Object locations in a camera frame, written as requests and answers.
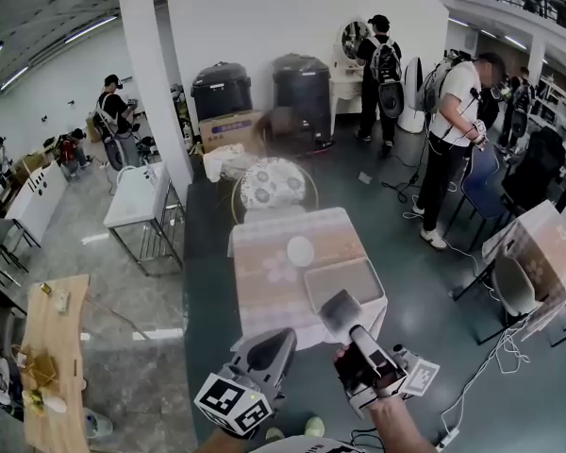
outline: trash bin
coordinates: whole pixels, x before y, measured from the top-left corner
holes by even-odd
[[[292,108],[318,147],[331,142],[329,68],[315,57],[288,54],[275,60],[275,107]]]
[[[219,62],[199,73],[192,83],[191,96],[195,99],[197,119],[251,110],[251,80],[240,64]]]

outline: black pants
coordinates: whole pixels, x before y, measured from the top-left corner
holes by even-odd
[[[509,138],[509,133],[511,132],[511,120],[513,118],[513,105],[508,103],[506,107],[506,115],[503,119],[503,132],[499,137],[498,144],[503,147],[513,147],[518,142],[518,136],[512,135],[511,139]]]
[[[360,101],[362,104],[362,113],[360,114],[360,131],[358,132],[358,135],[362,138],[371,136],[371,130],[373,129],[376,117],[375,110],[379,107],[379,118],[384,141],[394,143],[394,128],[396,127],[396,119],[391,119],[384,114],[384,111],[381,108],[381,103],[379,102],[379,91],[377,89],[377,85],[363,84]]]
[[[432,231],[436,228],[436,221],[441,212],[442,202],[449,188],[449,183],[463,162],[467,149],[466,147],[453,146],[433,134],[430,134],[429,139],[431,147],[427,156],[427,169],[425,170],[422,190],[417,200],[418,208],[425,210],[425,231]]]

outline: gray floor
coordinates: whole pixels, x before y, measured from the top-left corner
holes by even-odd
[[[402,217],[410,205],[399,203],[395,192],[380,185],[382,179],[406,182],[413,170],[398,159],[379,161],[378,143],[356,143],[352,136],[356,127],[356,121],[341,120],[337,145],[314,158],[321,207],[347,209],[386,290],[390,303],[378,341],[386,347],[402,343],[441,365],[426,397],[408,402],[420,430],[434,442],[442,432],[441,412],[455,401],[494,345],[478,346],[474,336],[483,338],[498,329],[501,311],[482,291],[458,303],[450,298],[452,289],[473,278],[472,261],[451,250],[437,252],[419,237],[419,221]],[[405,163],[416,163],[422,143],[421,135],[397,131],[393,154]],[[373,181],[369,185],[359,181],[360,172],[373,176]],[[190,192],[190,200],[204,200],[197,210],[191,210],[190,201],[188,217],[193,243],[203,245],[185,250],[191,395],[209,371],[217,371],[230,358],[228,348],[241,332],[232,260],[225,256],[226,241],[221,236],[230,229],[226,212],[218,205],[224,197],[209,187],[197,186]],[[459,199],[460,192],[448,194],[441,214],[443,227]],[[206,207],[214,214],[212,222],[201,214]],[[447,237],[461,249],[469,245],[479,225],[469,220],[469,214],[465,207]],[[460,434],[449,452],[566,452],[566,343],[552,349],[548,333],[543,332],[520,348],[531,363],[523,364],[518,374],[503,376],[492,362],[468,393]],[[298,434],[316,413],[325,420],[326,435],[341,440],[348,439],[351,429],[369,426],[357,419],[343,398],[331,365],[335,349],[320,344],[296,354],[283,383],[288,401],[271,424],[288,435]],[[506,368],[513,367],[512,357],[502,361]],[[193,418],[199,439],[205,439],[212,425],[195,409]],[[454,424],[456,418],[447,419]]]
[[[82,357],[88,388],[83,393],[84,405],[114,424],[113,434],[92,441],[91,448],[125,453],[193,451],[195,437],[182,339],[188,322],[182,302],[183,276],[143,276],[112,238],[82,244],[83,238],[107,231],[103,219],[110,203],[109,185],[98,164],[93,163],[70,182],[43,238],[42,249],[20,244],[18,255],[29,274],[6,266],[22,283],[21,288],[8,287],[7,294],[26,309],[29,284],[89,274],[93,300],[122,314],[143,331],[173,331],[178,337],[135,340],[129,325],[103,309],[85,305],[82,329],[87,340],[82,341]],[[126,234],[129,238],[132,235],[132,230]],[[181,242],[177,248],[182,254]],[[172,263],[152,265],[159,270],[175,270]],[[0,453],[29,451],[23,424],[0,411]]]

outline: dark floor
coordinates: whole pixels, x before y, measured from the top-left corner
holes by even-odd
[[[402,343],[441,365],[426,396],[408,402],[420,430],[434,442],[443,430],[440,413],[455,401],[494,346],[477,346],[474,335],[484,337],[498,329],[500,310],[486,292],[466,295],[458,304],[449,297],[451,289],[473,277],[473,262],[452,250],[437,252],[419,237],[419,221],[402,217],[410,204],[399,203],[394,191],[380,185],[381,179],[408,181],[413,170],[398,159],[379,161],[378,143],[356,143],[356,127],[352,120],[341,121],[336,146],[314,158],[321,208],[348,211],[386,290],[390,303],[379,343],[387,348]],[[393,154],[415,163],[423,139],[397,131]],[[358,180],[360,172],[374,177],[369,185]],[[184,302],[190,317],[185,350],[191,397],[210,371],[217,372],[230,359],[228,350],[241,332],[233,262],[226,257],[231,228],[226,195],[226,186],[216,189],[202,182],[189,193]],[[459,199],[460,192],[448,194],[442,226]],[[465,207],[447,237],[461,249],[467,248],[479,225],[475,218],[470,222],[469,214]],[[566,452],[566,343],[552,349],[548,334],[520,344],[531,363],[523,364],[517,374],[503,376],[495,361],[490,364],[467,395],[460,433],[447,451]],[[369,426],[357,419],[344,399],[331,365],[335,350],[333,344],[320,344],[296,354],[283,383],[288,401],[273,420],[286,434],[300,433],[313,413],[324,419],[330,438],[347,440],[351,429]],[[503,362],[513,367],[510,356]],[[450,424],[455,418],[447,417]],[[201,442],[211,424],[195,408],[193,419]]]

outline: column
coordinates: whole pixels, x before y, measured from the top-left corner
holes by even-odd
[[[539,35],[532,36],[530,46],[530,58],[528,59],[528,72],[530,73],[530,83],[533,86],[539,84],[541,70],[545,59],[545,40]]]
[[[184,205],[192,168],[187,154],[159,42],[153,0],[120,0],[125,42],[132,61],[134,80],[147,113],[151,132]]]

